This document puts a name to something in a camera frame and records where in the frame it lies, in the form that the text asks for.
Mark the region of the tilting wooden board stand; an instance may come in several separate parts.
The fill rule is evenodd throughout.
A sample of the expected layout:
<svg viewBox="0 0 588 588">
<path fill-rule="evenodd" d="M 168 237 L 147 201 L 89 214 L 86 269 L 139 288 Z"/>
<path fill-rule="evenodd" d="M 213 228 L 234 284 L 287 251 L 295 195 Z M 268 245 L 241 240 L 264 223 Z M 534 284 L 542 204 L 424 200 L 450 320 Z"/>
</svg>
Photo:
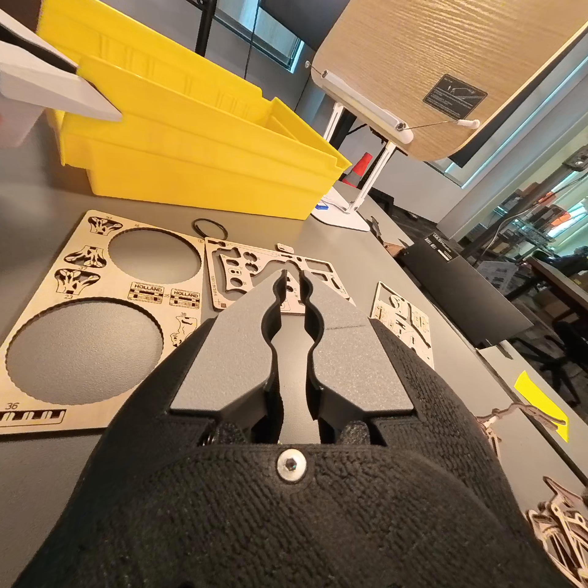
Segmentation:
<svg viewBox="0 0 588 588">
<path fill-rule="evenodd" d="M 391 138 L 378 188 L 459 231 L 581 117 L 587 1 L 350 1 L 306 66 Z"/>
</svg>

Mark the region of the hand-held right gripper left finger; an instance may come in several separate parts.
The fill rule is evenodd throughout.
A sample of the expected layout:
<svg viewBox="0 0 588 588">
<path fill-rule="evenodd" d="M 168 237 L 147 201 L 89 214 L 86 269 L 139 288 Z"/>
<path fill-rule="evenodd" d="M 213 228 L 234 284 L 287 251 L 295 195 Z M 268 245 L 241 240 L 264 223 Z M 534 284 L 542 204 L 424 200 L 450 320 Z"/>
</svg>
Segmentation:
<svg viewBox="0 0 588 588">
<path fill-rule="evenodd" d="M 218 315 L 171 402 L 172 412 L 270 415 L 279 384 L 272 340 L 282 326 L 286 285 L 287 271 L 277 270 Z"/>
</svg>

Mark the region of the small wooden parts sheet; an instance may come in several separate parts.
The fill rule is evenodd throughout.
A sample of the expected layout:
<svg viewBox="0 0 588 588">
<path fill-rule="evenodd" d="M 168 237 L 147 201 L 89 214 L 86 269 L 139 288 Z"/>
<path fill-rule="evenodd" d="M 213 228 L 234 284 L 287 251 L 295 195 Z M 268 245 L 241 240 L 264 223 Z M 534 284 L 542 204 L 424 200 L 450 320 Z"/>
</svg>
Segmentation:
<svg viewBox="0 0 588 588">
<path fill-rule="evenodd" d="M 435 368 L 428 316 L 383 282 L 378 282 L 370 318 L 378 320 L 427 365 Z"/>
</svg>

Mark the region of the yellow tape strip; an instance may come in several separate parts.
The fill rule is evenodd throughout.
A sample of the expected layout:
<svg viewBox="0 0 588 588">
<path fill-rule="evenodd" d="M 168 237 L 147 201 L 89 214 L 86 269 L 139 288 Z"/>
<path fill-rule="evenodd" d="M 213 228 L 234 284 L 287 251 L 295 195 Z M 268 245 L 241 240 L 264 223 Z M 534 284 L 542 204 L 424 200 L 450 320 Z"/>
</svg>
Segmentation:
<svg viewBox="0 0 588 588">
<path fill-rule="evenodd" d="M 526 371 L 520 373 L 515 381 L 514 389 L 528 404 L 547 415 L 545 418 L 554 424 L 555 432 L 564 442 L 569 442 L 568 415 L 533 382 Z"/>
</svg>

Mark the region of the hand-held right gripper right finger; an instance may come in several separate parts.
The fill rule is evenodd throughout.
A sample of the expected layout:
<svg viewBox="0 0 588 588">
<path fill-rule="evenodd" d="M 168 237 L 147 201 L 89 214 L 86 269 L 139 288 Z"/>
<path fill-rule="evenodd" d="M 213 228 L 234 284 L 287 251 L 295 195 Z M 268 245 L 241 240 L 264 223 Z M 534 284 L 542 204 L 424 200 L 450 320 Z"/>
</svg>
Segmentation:
<svg viewBox="0 0 588 588">
<path fill-rule="evenodd" d="M 322 421 L 408 415 L 414 405 L 371 321 L 318 276 L 300 274 L 307 356 L 306 399 Z"/>
</svg>

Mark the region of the dark brown wooden piece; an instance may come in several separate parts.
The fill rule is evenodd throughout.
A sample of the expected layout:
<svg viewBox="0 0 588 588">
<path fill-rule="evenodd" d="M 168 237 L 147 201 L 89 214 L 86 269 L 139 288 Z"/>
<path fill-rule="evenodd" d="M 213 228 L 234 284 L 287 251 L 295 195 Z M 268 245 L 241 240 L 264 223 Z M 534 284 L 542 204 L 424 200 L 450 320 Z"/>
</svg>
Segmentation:
<svg viewBox="0 0 588 588">
<path fill-rule="evenodd" d="M 378 240 L 378 242 L 384 247 L 384 249 L 386 250 L 386 252 L 393 258 L 398 258 L 400 257 L 404 251 L 406 250 L 406 248 L 408 247 L 406 243 L 404 243 L 403 241 L 401 241 L 401 244 L 396 244 L 396 243 L 390 243 L 390 242 L 386 242 L 383 237 L 382 237 L 382 233 L 380 230 L 380 226 L 378 223 L 378 220 L 375 217 L 371 217 L 370 221 L 367 221 L 368 225 L 370 226 L 370 230 L 371 233 L 374 235 L 374 237 Z"/>
</svg>

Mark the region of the assembled wooden model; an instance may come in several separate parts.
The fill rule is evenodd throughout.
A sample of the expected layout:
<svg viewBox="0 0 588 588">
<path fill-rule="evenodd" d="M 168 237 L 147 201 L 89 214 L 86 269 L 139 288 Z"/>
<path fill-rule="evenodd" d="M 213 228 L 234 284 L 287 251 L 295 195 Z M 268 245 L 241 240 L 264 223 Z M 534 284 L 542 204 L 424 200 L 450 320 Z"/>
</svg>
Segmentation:
<svg viewBox="0 0 588 588">
<path fill-rule="evenodd" d="M 575 587 L 587 587 L 587 515 L 584 497 L 551 477 L 543 481 L 553 492 L 535 510 L 525 513 L 535 538 L 551 562 Z"/>
</svg>

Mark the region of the dark wooden table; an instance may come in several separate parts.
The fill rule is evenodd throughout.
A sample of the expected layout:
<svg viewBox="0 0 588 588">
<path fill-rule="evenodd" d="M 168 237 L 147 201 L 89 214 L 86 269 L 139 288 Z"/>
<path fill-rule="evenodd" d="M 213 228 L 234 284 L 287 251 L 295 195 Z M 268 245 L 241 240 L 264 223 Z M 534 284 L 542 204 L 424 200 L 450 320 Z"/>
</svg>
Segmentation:
<svg viewBox="0 0 588 588">
<path fill-rule="evenodd" d="M 530 288 L 540 283 L 548 285 L 554 291 L 554 296 L 566 306 L 564 311 L 558 312 L 551 319 L 553 325 L 556 322 L 569 322 L 572 317 L 587 321 L 587 292 L 585 290 L 560 270 L 544 261 L 531 256 L 526 259 L 526 265 L 530 266 L 532 271 L 527 285 Z"/>
</svg>

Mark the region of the black cardboard box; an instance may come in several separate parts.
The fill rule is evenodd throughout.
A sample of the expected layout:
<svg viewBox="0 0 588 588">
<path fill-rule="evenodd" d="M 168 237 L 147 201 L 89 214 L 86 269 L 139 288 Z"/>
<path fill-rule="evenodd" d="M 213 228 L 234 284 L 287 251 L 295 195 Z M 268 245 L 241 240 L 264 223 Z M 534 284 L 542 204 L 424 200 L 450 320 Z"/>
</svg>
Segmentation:
<svg viewBox="0 0 588 588">
<path fill-rule="evenodd" d="M 490 348 L 533 327 L 439 232 L 403 248 L 396 260 L 476 349 Z"/>
</svg>

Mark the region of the thin wooden model part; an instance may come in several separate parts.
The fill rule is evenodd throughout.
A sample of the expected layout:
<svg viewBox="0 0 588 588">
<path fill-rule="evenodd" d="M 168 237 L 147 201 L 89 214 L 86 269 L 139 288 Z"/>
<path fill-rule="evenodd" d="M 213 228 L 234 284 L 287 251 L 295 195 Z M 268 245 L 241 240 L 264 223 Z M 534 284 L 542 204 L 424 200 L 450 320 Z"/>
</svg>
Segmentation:
<svg viewBox="0 0 588 588">
<path fill-rule="evenodd" d="M 487 438 L 490 447 L 494 451 L 498 460 L 501 460 L 500 443 L 502 440 L 494 430 L 494 424 L 517 411 L 531 417 L 531 419 L 535 420 L 548 430 L 562 433 L 563 439 L 567 440 L 569 422 L 566 417 L 562 419 L 544 412 L 537 406 L 514 401 L 505 409 L 494 408 L 489 415 L 475 417 L 478 426 Z"/>
</svg>

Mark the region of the black rubber band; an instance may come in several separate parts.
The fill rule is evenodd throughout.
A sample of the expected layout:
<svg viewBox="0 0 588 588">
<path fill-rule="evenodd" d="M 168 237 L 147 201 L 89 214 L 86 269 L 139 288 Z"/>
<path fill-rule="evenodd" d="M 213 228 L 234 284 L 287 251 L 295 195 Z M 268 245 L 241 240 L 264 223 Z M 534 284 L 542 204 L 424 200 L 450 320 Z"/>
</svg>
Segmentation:
<svg viewBox="0 0 588 588">
<path fill-rule="evenodd" d="M 207 233 L 204 230 L 204 224 L 206 225 L 211 225 L 213 227 L 215 227 L 218 231 L 220 231 L 222 234 L 221 235 L 210 235 L 209 233 Z M 201 238 L 212 238 L 212 239 L 222 239 L 222 240 L 227 240 L 229 237 L 229 233 L 227 231 L 227 229 L 224 227 L 223 224 L 208 218 L 208 217 L 199 217 L 197 219 L 194 219 L 192 221 L 192 229 L 195 231 L 195 233 L 200 236 Z"/>
</svg>

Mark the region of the yellow plastic bin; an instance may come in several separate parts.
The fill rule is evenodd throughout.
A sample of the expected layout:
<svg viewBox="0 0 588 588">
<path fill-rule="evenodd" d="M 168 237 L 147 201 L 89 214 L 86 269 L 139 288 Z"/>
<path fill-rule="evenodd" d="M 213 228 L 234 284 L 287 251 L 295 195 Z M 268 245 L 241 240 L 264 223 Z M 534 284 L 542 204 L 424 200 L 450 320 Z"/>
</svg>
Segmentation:
<svg viewBox="0 0 588 588">
<path fill-rule="evenodd" d="M 64 114 L 63 165 L 94 195 L 305 220 L 350 161 L 279 98 L 222 92 L 219 75 L 177 91 L 96 58 L 79 72 L 119 122 Z"/>
<path fill-rule="evenodd" d="M 100 1 L 42 1 L 36 34 L 78 65 L 98 58 L 251 122 L 269 108 L 257 86 Z"/>
</svg>

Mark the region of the wooden parts sheet with cutouts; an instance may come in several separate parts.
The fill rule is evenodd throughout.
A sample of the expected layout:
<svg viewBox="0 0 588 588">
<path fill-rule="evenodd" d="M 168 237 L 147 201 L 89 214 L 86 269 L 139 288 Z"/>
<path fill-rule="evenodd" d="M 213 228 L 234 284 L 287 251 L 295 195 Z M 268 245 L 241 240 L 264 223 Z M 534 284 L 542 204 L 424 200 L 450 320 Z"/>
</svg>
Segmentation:
<svg viewBox="0 0 588 588">
<path fill-rule="evenodd" d="M 303 270 L 318 277 L 351 304 L 355 303 L 333 265 L 327 261 L 298 254 L 283 254 L 276 249 L 264 249 L 222 239 L 205 238 L 204 241 L 212 304 L 216 311 L 223 311 L 240 296 L 251 291 L 263 280 L 262 273 L 266 268 L 272 272 L 288 267 L 296 270 L 288 271 L 286 298 L 281 306 L 283 314 L 304 314 L 299 278 L 295 276 Z"/>
</svg>

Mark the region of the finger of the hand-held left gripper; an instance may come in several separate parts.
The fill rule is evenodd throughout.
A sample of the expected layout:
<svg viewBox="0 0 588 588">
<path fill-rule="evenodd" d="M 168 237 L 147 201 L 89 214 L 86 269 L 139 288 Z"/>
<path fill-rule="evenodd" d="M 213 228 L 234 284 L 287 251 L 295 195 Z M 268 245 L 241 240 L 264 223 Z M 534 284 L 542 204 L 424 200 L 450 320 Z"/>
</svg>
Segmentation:
<svg viewBox="0 0 588 588">
<path fill-rule="evenodd" d="M 39 107 L 119 122 L 122 114 L 88 81 L 1 42 L 1 95 Z"/>
<path fill-rule="evenodd" d="M 59 70 L 70 74 L 77 73 L 75 62 L 3 10 L 1 10 L 1 41 L 21 48 Z"/>
</svg>

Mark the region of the wooden sheet with round holes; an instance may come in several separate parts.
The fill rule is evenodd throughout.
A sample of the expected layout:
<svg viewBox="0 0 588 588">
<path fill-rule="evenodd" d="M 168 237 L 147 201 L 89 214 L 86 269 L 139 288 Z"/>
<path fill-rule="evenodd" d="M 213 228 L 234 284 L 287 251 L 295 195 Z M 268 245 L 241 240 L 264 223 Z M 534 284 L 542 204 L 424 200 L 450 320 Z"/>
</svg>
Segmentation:
<svg viewBox="0 0 588 588">
<path fill-rule="evenodd" d="M 89 210 L 1 345 L 1 436 L 103 430 L 201 324 L 203 239 Z"/>
</svg>

